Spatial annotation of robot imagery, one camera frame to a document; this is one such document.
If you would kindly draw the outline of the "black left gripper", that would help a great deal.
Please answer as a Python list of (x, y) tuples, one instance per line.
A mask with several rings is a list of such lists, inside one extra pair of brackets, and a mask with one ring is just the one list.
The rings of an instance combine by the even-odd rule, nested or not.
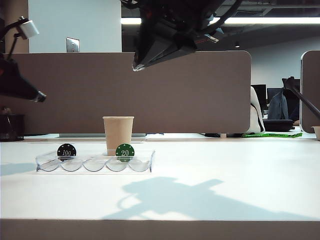
[(47, 95), (35, 88), (24, 78), (15, 61), (7, 61), (0, 54), (0, 94), (34, 102), (44, 102)]

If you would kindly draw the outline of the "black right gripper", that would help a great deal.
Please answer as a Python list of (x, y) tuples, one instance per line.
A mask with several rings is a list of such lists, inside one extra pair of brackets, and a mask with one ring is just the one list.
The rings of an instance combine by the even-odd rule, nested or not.
[(205, 39), (219, 42), (220, 27), (210, 27), (219, 7), (218, 0), (141, 0), (133, 71), (192, 54)]

